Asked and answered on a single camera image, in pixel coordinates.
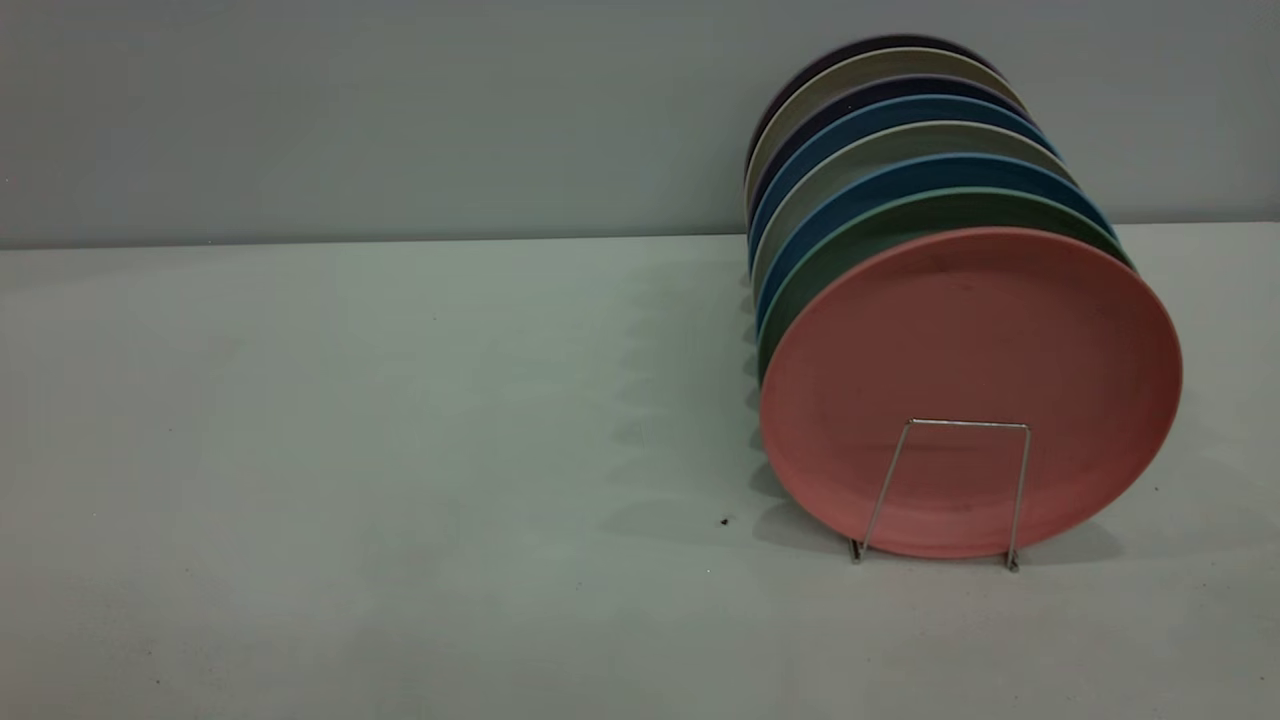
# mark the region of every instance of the gray wall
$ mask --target gray wall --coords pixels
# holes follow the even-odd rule
[[[733,232],[756,114],[918,31],[1117,222],[1280,217],[1275,0],[0,0],[0,243]]]

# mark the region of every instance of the white table surface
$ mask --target white table surface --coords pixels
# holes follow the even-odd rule
[[[0,254],[0,717],[1275,716],[1280,224],[1121,237],[1178,423],[1018,575],[788,502],[741,237]]]

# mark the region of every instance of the plate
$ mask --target plate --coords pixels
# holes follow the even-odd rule
[[[945,50],[895,47],[859,55],[833,65],[806,82],[764,126],[746,165],[748,197],[755,191],[764,164],[809,115],[855,87],[896,76],[937,74],[975,82],[1025,110],[1014,88],[982,63]]]
[[[1075,184],[1071,173],[1053,154],[1006,129],[982,123],[952,120],[899,126],[864,137],[823,160],[820,165],[796,183],[772,217],[764,218],[756,213],[755,223],[763,223],[764,231],[759,233],[760,241],[755,245],[780,245],[795,232],[801,220],[836,192],[876,170],[913,158],[945,152],[1002,155],[1048,170]],[[763,275],[765,270],[764,266],[756,265],[754,261],[751,269],[759,270],[758,275]],[[755,278],[753,278],[753,287],[755,291],[759,290]]]
[[[938,37],[929,37],[927,35],[882,35],[879,37],[868,37],[867,40],[859,40],[858,42],[845,45],[844,47],[837,47],[831,53],[827,53],[822,58],[818,58],[817,60],[805,65],[803,70],[800,70],[799,73],[795,74],[795,77],[787,81],[787,83],[782,86],[782,90],[773,96],[773,100],[769,101],[769,106],[764,110],[764,114],[760,115],[759,122],[755,123],[755,131],[751,132],[751,145],[746,151],[746,159],[742,161],[744,172],[746,164],[751,161],[751,150],[755,149],[756,141],[760,140],[760,133],[764,132],[764,126],[768,124],[771,119],[773,119],[773,115],[777,114],[778,108],[781,108],[782,104],[786,102],[788,97],[795,95],[797,90],[804,87],[805,83],[818,77],[832,65],[838,65],[840,63],[844,63],[845,60],[849,60],[851,58],[865,55],[868,53],[874,53],[877,50],[887,50],[890,47],[929,47],[933,50],[945,50],[947,53],[954,53],[956,55],[963,55],[965,58],[969,58],[975,63],[986,65],[988,69],[991,69],[991,72],[1000,74],[1000,70],[997,70],[995,65],[988,63],[986,59],[983,59],[973,50],[969,50],[963,45],[956,45],[955,42],[950,42],[947,40],[942,40]]]
[[[1169,315],[1124,264],[1052,233],[970,228],[882,252],[814,299],[769,366],[760,428],[795,500],[863,539],[909,418],[1027,423],[1027,546],[1133,484],[1169,433],[1181,377]],[[870,544],[1006,551],[1023,441],[914,428]]]
[[[978,152],[952,152],[908,160],[873,173],[833,195],[781,243],[760,243],[756,249],[756,266],[751,272],[753,288],[754,278],[758,274],[762,278],[755,296],[755,327],[760,328],[782,281],[823,238],[879,205],[908,195],[946,187],[998,187],[1039,195],[1084,215],[1115,238],[1115,231],[1106,218],[1078,187],[1029,163]],[[1119,260],[1126,260],[1120,252],[1119,241],[1115,252]]]
[[[764,382],[769,360],[796,316],[850,268],[918,237],[979,225],[1042,229],[1103,251],[1115,247],[1111,236],[1075,210],[1011,190],[952,187],[881,205],[827,236],[778,286],[760,323],[756,379]]]
[[[869,135],[901,124],[928,120],[965,120],[995,126],[1015,132],[1059,156],[1053,146],[1034,126],[989,102],[952,95],[920,95],[886,100],[832,123],[791,155],[769,183],[759,206],[755,208],[755,217],[748,218],[750,220],[750,234],[748,236],[750,255],[748,259],[754,259],[759,233],[764,231],[764,224],[760,224],[762,219],[772,215],[778,204],[791,192],[791,188],[827,158]]]
[[[800,126],[790,136],[787,136],[782,145],[778,146],[777,151],[773,152],[773,156],[765,161],[759,182],[756,182],[751,188],[751,195],[749,196],[748,202],[748,213],[755,211],[759,205],[760,196],[764,195],[764,191],[769,187],[774,176],[778,174],[778,170],[786,165],[787,160],[790,160],[796,151],[813,140],[814,136],[827,129],[841,118],[856,113],[863,108],[868,108],[884,100],[908,97],[911,95],[951,95],[956,97],[979,100],[1014,113],[1034,128],[1030,118],[1020,114],[1018,105],[1014,105],[1000,94],[992,92],[991,90],[966,79],[948,78],[945,76],[902,76],[868,83],[842,95],[832,102],[828,102],[820,110],[805,118],[805,120],[800,123]]]

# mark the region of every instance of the wire plate stand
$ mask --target wire plate stand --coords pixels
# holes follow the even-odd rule
[[[897,448],[893,450],[893,460],[888,464],[888,473],[884,474],[884,484],[881,486],[879,497],[876,500],[876,507],[872,509],[872,518],[867,523],[867,532],[863,533],[863,541],[858,542],[854,538],[849,538],[849,555],[854,564],[861,562],[863,557],[867,555],[867,547],[872,541],[872,530],[876,529],[876,520],[879,518],[881,506],[884,505],[884,496],[888,495],[888,486],[893,482],[893,470],[897,469],[897,459],[902,455],[902,446],[906,445],[906,436],[911,432],[915,425],[954,425],[961,428],[1002,428],[1011,430],[1021,430],[1025,439],[1023,441],[1023,462],[1021,468],[1018,470],[1018,489],[1014,495],[1014,521],[1009,530],[1009,552],[1005,555],[1005,568],[1010,573],[1018,571],[1018,521],[1023,510],[1023,486],[1027,484],[1027,459],[1032,454],[1032,428],[1027,423],[986,423],[977,420],[929,420],[924,418],[911,418],[902,425],[902,434],[897,437]]]

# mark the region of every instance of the green plate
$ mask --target green plate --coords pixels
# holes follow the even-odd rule
[[[764,383],[769,360],[796,315],[850,268],[918,237],[987,225],[1048,231],[1112,256],[1119,250],[1115,240],[1084,215],[1037,195],[991,187],[951,187],[904,197],[831,233],[791,270],[760,324],[759,382]]]

